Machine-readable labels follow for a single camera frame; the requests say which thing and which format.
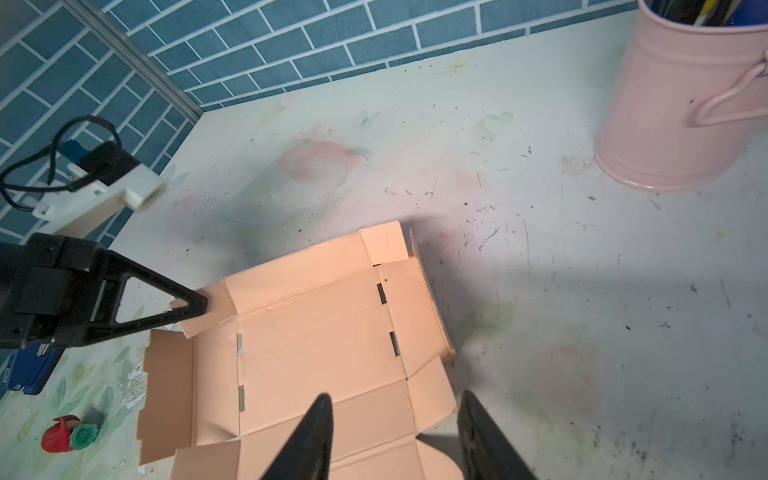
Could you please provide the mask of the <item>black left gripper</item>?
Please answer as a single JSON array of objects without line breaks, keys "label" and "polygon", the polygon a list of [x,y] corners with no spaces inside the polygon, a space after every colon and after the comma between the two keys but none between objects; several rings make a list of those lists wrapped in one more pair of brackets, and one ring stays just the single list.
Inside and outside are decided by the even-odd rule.
[{"label": "black left gripper", "polygon": [[207,312],[208,298],[100,244],[36,233],[1,245],[1,347],[92,345]]}]

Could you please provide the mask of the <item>peach cardboard paper box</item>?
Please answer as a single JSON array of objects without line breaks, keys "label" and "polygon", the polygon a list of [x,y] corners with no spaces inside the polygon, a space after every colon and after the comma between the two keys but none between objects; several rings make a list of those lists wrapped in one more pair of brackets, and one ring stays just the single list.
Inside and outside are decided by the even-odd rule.
[{"label": "peach cardboard paper box", "polygon": [[139,461],[175,479],[257,479],[316,397],[334,479],[458,479],[419,435],[457,408],[455,351],[398,222],[228,276],[177,331],[150,334]]}]

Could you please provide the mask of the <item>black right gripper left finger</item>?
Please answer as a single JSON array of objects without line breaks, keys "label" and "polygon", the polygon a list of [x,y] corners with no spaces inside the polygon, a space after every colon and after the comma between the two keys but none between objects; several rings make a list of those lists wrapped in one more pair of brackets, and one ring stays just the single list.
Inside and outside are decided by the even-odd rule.
[{"label": "black right gripper left finger", "polygon": [[326,480],[333,443],[333,404],[319,394],[278,452],[262,480]]}]

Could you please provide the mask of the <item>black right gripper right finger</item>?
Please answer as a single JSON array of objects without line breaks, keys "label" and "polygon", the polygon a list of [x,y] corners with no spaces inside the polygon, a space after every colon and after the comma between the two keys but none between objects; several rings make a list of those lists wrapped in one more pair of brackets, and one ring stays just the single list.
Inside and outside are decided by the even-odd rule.
[{"label": "black right gripper right finger", "polygon": [[468,479],[536,480],[532,470],[469,390],[462,393],[457,425]]}]

